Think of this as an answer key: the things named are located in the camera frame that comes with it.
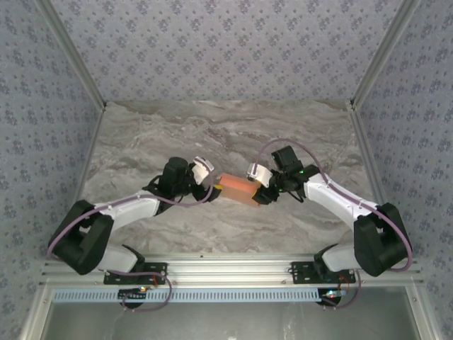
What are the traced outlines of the aluminium table side rail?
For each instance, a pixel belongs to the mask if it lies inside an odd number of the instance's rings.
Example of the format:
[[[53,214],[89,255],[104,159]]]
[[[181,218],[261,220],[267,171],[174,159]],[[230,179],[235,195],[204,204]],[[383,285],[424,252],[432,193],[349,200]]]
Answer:
[[[369,180],[372,195],[377,203],[382,204],[388,201],[376,162],[373,157],[372,149],[370,147],[367,135],[365,133],[365,127],[362,123],[360,114],[355,107],[353,100],[348,102],[350,107],[350,117],[352,126],[355,131],[357,138],[358,147],[360,149],[362,160],[364,162],[365,172]]]
[[[100,111],[99,116],[97,118],[97,121],[96,121],[96,124],[95,124],[95,127],[94,127],[94,131],[93,131],[93,134],[91,136],[91,139],[90,139],[90,142],[89,142],[89,145],[88,145],[88,151],[87,151],[87,154],[86,154],[86,158],[85,158],[85,161],[84,161],[82,172],[81,172],[81,175],[79,177],[79,183],[77,184],[77,187],[76,187],[76,193],[75,193],[75,196],[74,196],[74,199],[73,199],[73,204],[75,204],[77,202],[77,200],[81,197],[81,194],[84,191],[84,185],[85,185],[85,182],[86,182],[86,178],[88,176],[88,170],[90,169],[90,164],[91,164],[91,159],[92,159],[92,156],[93,156],[93,151],[94,151],[94,148],[96,146],[96,140],[98,138],[98,133],[99,133],[100,128],[101,128],[101,124],[102,124],[103,116],[105,114],[105,110],[106,110],[106,106],[103,106],[101,108],[101,111]],[[83,219],[83,218],[75,217],[71,222],[69,222],[68,224],[66,224],[64,226],[62,231],[54,238],[54,240],[48,246],[47,253],[46,253],[47,258],[50,258],[50,259],[57,258],[57,256],[53,254],[53,249],[60,242],[60,240],[81,219]]]

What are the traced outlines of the orange paper box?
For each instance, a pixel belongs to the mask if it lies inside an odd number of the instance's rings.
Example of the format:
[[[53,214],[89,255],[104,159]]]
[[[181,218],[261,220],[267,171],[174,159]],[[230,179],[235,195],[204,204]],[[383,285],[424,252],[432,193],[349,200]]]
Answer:
[[[260,188],[259,182],[223,173],[220,176],[219,185],[222,187],[221,195],[225,198],[253,207],[259,206],[259,203],[253,199],[253,196]]]

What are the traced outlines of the grey metal bottom panel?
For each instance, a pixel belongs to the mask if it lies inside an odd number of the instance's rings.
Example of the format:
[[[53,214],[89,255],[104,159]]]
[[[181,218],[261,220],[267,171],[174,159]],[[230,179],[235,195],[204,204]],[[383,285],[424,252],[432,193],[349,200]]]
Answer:
[[[415,286],[363,288],[349,307],[314,302],[172,302],[126,312],[94,290],[42,289],[17,340],[445,340]]]

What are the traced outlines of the small black circuit board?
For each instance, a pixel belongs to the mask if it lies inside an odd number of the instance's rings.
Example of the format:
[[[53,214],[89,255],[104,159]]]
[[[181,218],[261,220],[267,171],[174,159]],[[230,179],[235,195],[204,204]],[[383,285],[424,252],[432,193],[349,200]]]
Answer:
[[[318,292],[321,299],[319,304],[328,307],[336,307],[339,305],[342,297],[346,295],[345,290],[337,288],[319,288]]]
[[[144,300],[146,296],[147,289],[143,287],[120,289],[117,293],[119,300]]]

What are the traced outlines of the aluminium frame post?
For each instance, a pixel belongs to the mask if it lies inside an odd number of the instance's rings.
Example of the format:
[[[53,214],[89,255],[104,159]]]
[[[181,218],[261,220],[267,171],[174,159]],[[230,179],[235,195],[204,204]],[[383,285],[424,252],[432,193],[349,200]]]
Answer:
[[[385,31],[382,41],[373,54],[369,66],[351,98],[351,106],[354,110],[357,111],[363,104],[420,3],[421,0],[401,1],[389,27]]]
[[[95,81],[93,80],[88,68],[86,67],[81,54],[78,52],[76,45],[72,41],[64,22],[59,17],[56,9],[50,0],[33,0],[40,13],[48,24],[53,36],[56,38],[59,46],[65,53],[72,69],[78,76],[90,99],[101,111],[105,108],[105,101],[101,96]]]

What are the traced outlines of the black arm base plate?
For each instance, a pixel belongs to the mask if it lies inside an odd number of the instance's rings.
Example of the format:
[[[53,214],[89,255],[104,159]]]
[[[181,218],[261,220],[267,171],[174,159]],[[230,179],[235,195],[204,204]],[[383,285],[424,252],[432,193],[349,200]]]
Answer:
[[[137,263],[131,273],[139,273],[139,276],[126,276],[109,272],[104,275],[105,285],[165,285],[163,276],[167,274],[168,264],[165,262],[141,262]]]
[[[355,283],[354,271],[342,270],[333,272],[326,265],[315,261],[294,261],[288,272],[294,284],[339,284]]]

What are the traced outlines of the aluminium front frame rail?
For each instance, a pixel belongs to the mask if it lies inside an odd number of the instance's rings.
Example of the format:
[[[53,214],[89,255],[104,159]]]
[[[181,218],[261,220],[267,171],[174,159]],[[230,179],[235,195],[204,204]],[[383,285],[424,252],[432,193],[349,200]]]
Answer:
[[[147,261],[166,262],[175,288],[283,288],[293,285],[289,272],[305,254],[150,254]],[[88,288],[103,283],[100,271],[80,276],[64,263],[47,260],[38,282],[52,287]]]

